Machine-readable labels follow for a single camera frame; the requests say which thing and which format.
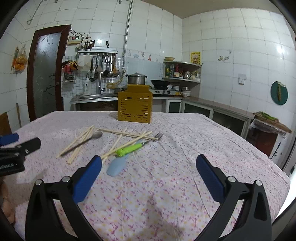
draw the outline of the green cutting board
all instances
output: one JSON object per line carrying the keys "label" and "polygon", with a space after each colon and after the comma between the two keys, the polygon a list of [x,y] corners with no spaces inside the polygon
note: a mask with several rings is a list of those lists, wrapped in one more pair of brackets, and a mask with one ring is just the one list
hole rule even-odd
{"label": "green cutting board", "polygon": [[272,100],[276,103],[276,104],[279,104],[279,105],[283,105],[287,102],[287,99],[288,99],[288,91],[287,91],[287,88],[286,86],[283,87],[281,86],[281,100],[279,100],[279,97],[278,97],[278,82],[275,81],[272,86],[271,86],[271,89],[270,89],[270,95],[271,95],[271,98]]}

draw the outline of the metal screw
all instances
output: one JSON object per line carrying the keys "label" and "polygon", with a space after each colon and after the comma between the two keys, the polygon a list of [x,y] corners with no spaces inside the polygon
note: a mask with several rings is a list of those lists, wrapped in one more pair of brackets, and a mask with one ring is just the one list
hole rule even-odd
{"label": "metal screw", "polygon": [[228,177],[228,181],[230,181],[231,183],[234,183],[236,181],[235,177],[230,176]]}
{"label": "metal screw", "polygon": [[262,185],[262,182],[260,181],[260,180],[256,180],[256,185],[258,185],[258,186],[261,186]]}
{"label": "metal screw", "polygon": [[42,180],[41,180],[41,179],[38,179],[38,180],[35,182],[36,185],[41,185],[41,183],[42,183]]}
{"label": "metal screw", "polygon": [[65,182],[65,183],[67,183],[67,182],[70,181],[70,177],[69,176],[65,176],[65,177],[62,178],[62,181]]}

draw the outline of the table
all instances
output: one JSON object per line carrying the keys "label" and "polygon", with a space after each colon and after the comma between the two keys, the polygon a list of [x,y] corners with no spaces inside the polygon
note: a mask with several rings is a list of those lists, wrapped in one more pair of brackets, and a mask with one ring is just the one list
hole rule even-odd
{"label": "table", "polygon": [[[195,161],[204,154],[213,166],[240,182],[260,179],[266,191],[271,219],[275,219],[289,190],[289,178],[265,154],[229,129],[201,114],[152,113],[151,124],[117,121],[117,112],[53,112],[17,131],[20,143],[33,137],[41,148],[27,156],[26,170],[5,181],[16,204],[17,232],[24,237],[28,200],[36,179],[57,182],[71,176],[95,155],[107,152],[117,135],[84,145],[72,165],[69,156],[56,155],[88,126],[142,133],[164,133],[131,154],[127,167],[116,177],[106,175],[114,157],[109,158],[79,207],[94,229],[105,240],[194,240],[213,217],[219,204],[203,183]],[[131,140],[123,137],[119,144]],[[223,234],[234,226],[239,201]],[[57,210],[65,229],[73,234],[60,203]]]}

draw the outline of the yellow perforated basket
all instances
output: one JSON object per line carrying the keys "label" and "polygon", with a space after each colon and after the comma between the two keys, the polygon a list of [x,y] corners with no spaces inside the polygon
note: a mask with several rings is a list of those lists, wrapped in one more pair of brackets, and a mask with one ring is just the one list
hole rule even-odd
{"label": "yellow perforated basket", "polygon": [[148,85],[128,85],[118,93],[118,120],[150,123],[152,99]]}

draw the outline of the yellow poster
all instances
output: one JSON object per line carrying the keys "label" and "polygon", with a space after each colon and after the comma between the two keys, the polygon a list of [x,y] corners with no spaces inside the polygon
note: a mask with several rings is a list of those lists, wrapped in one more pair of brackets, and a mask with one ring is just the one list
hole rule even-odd
{"label": "yellow poster", "polygon": [[199,64],[200,65],[200,52],[191,52],[190,53],[190,62],[193,64]]}

